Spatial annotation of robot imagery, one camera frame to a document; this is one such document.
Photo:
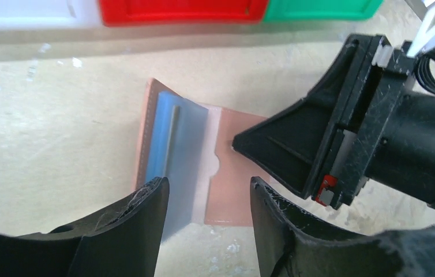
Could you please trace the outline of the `red plastic bin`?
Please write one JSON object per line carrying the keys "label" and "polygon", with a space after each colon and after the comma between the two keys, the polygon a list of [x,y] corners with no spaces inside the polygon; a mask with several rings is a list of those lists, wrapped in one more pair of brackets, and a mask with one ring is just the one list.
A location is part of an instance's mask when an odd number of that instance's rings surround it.
{"label": "red plastic bin", "polygon": [[99,1],[107,27],[172,23],[256,23],[268,1],[148,0]]}

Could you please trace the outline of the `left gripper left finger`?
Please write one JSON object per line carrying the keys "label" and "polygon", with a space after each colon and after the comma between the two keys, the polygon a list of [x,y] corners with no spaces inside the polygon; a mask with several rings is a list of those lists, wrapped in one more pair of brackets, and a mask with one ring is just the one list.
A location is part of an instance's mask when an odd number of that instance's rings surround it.
{"label": "left gripper left finger", "polygon": [[153,276],[169,198],[156,177],[49,233],[0,234],[0,276]]}

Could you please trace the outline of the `white plastic bin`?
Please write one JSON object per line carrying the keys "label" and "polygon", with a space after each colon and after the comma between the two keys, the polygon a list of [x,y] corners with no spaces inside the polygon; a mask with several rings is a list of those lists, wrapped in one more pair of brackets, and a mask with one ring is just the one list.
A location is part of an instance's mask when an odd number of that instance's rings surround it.
{"label": "white plastic bin", "polygon": [[0,31],[99,27],[98,1],[0,0]]}

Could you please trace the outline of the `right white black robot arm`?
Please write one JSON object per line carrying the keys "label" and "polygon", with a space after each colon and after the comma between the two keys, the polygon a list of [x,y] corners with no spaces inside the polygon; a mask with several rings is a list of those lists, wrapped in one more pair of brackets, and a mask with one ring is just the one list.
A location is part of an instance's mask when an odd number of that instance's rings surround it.
{"label": "right white black robot arm", "polygon": [[384,35],[350,35],[307,95],[232,147],[296,196],[334,209],[367,180],[435,209],[435,48],[413,57]]}

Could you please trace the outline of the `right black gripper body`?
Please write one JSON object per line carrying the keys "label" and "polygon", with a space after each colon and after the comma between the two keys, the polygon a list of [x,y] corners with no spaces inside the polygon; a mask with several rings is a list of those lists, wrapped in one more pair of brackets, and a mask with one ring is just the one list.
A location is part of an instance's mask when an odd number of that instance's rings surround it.
{"label": "right black gripper body", "polygon": [[348,72],[322,137],[312,171],[312,199],[338,209],[350,205],[365,186],[368,168],[402,89],[413,85],[412,42],[391,45],[384,35],[350,35],[344,50],[354,49]]}

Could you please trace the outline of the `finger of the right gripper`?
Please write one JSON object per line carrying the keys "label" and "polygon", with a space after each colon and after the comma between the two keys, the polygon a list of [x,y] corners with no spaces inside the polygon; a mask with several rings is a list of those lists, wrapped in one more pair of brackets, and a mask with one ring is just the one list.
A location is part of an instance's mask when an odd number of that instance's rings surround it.
{"label": "finger of the right gripper", "polygon": [[331,114],[343,87],[351,87],[364,61],[373,59],[379,45],[389,44],[385,35],[348,35],[336,59],[303,98],[301,110],[313,115]]}
{"label": "finger of the right gripper", "polygon": [[334,96],[305,97],[237,134],[232,147],[305,199],[312,193],[308,177],[336,102]]}

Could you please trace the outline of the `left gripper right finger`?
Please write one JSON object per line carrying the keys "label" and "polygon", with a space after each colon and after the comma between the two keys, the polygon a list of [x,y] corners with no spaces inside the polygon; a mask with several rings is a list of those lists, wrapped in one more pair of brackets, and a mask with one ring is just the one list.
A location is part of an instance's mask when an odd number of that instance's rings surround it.
{"label": "left gripper right finger", "polygon": [[261,276],[435,276],[435,229],[365,236],[332,225],[250,180]]}

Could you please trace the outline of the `green plastic bin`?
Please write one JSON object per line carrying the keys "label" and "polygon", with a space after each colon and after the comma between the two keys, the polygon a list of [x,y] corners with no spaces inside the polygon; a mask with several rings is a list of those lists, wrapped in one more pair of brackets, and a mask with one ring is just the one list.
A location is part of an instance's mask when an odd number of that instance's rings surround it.
{"label": "green plastic bin", "polygon": [[367,20],[382,0],[272,0],[264,21]]}

